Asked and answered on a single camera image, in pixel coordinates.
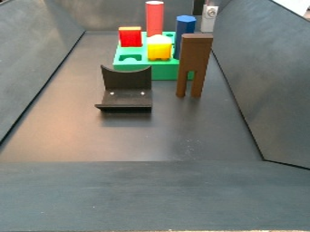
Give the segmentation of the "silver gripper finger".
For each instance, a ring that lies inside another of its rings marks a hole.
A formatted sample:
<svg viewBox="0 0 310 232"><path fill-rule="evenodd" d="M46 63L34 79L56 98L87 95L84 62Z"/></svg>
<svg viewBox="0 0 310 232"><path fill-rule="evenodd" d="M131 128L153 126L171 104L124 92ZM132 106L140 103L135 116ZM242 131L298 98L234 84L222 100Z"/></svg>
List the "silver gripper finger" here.
<svg viewBox="0 0 310 232"><path fill-rule="evenodd" d="M201 9L201 18L200 18L200 31L203 33L210 33L214 30L216 15L218 15L218 7L211 5L204 5Z"/></svg>

